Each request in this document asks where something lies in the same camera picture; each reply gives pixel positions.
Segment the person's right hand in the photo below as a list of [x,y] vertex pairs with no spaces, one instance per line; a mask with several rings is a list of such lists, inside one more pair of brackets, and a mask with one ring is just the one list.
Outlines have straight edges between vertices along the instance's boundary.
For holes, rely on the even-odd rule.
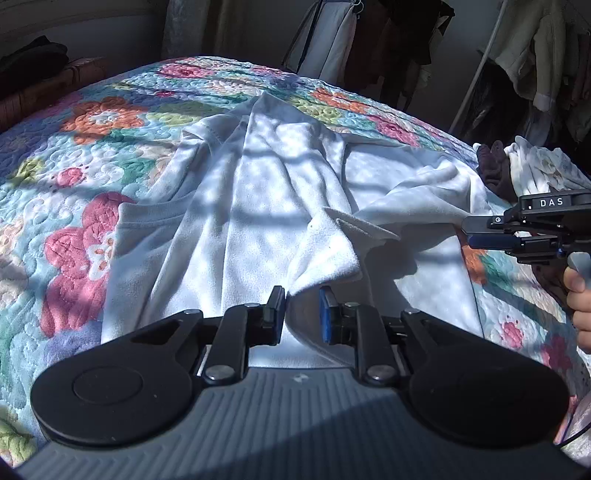
[[572,320],[577,330],[578,347],[589,354],[591,352],[591,291],[586,287],[583,277],[570,267],[565,269],[563,280],[568,289],[567,304],[574,311]]

